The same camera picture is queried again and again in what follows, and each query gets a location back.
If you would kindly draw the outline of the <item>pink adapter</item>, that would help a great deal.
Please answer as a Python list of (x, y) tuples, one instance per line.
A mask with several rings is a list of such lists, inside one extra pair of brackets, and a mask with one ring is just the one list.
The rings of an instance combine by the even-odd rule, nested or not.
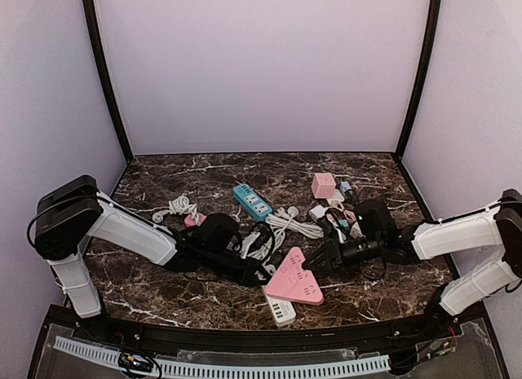
[(184, 225), (186, 227), (200, 226), (206, 219), (206, 216), (201, 213), (188, 214), (184, 219)]

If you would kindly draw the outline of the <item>pink triangular power strip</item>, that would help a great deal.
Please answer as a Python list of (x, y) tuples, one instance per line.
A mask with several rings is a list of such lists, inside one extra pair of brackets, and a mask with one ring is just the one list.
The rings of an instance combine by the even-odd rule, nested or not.
[(304, 262), (305, 257), (299, 247), (290, 249), (266, 285), (266, 294), (284, 301), (321, 305), (324, 295), (313, 273), (303, 269)]

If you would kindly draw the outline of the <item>white charger cube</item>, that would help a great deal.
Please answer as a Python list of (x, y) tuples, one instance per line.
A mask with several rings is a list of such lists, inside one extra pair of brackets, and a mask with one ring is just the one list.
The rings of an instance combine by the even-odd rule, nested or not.
[(327, 208), (323, 205), (316, 205), (312, 209), (308, 211), (308, 215), (310, 219), (316, 223), (319, 219), (323, 218), (325, 216)]

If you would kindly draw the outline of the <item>white square adapter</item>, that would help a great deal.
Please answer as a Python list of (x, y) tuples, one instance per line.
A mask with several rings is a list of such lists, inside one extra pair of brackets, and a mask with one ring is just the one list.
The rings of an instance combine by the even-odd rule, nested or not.
[(334, 189), (333, 194), (326, 201), (330, 207), (336, 207), (343, 204), (345, 197), (338, 189)]

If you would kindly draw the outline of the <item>light blue charger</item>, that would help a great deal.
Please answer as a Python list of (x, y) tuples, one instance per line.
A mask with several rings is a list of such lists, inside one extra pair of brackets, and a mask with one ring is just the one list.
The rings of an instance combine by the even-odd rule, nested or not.
[(338, 189), (343, 194), (345, 199), (353, 199), (355, 192), (349, 182), (342, 181), (339, 184)]

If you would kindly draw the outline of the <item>pink cube socket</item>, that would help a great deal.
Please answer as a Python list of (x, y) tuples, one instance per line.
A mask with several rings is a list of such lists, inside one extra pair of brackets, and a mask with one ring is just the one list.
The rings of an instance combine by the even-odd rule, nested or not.
[(311, 188), (316, 199), (332, 198), (336, 188), (334, 176), (331, 173), (315, 173)]

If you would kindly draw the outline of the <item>white round power plug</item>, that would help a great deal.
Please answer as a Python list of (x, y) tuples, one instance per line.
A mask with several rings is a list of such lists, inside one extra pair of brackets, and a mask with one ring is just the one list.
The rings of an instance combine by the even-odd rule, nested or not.
[(350, 236), (354, 239), (365, 237), (365, 234), (361, 231), (359, 223), (351, 225)]

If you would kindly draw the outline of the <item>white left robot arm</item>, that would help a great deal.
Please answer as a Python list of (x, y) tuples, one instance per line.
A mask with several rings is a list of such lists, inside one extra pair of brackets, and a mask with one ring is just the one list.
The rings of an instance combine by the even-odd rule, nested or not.
[(256, 258), (232, 250), (243, 243), (237, 222), (211, 214), (176, 231), (148, 221), (113, 201), (90, 175), (82, 175), (44, 196), (26, 229), (29, 244), (48, 263), (62, 291), (82, 319), (101, 315), (104, 304), (79, 245), (105, 240), (171, 272), (209, 267), (246, 287), (265, 285), (271, 275)]

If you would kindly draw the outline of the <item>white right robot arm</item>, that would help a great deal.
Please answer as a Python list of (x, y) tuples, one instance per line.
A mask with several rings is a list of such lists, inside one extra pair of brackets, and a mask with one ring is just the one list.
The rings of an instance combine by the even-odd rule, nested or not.
[(303, 263), (303, 269), (326, 273), (375, 258), (410, 265), (493, 247), (494, 253), (474, 270), (436, 290), (425, 313), (441, 319), (461, 314), (510, 284), (521, 284), (521, 195), (515, 189), (505, 190), (483, 208), (402, 229), (382, 201), (363, 201), (354, 211), (362, 236), (345, 243), (332, 238)]

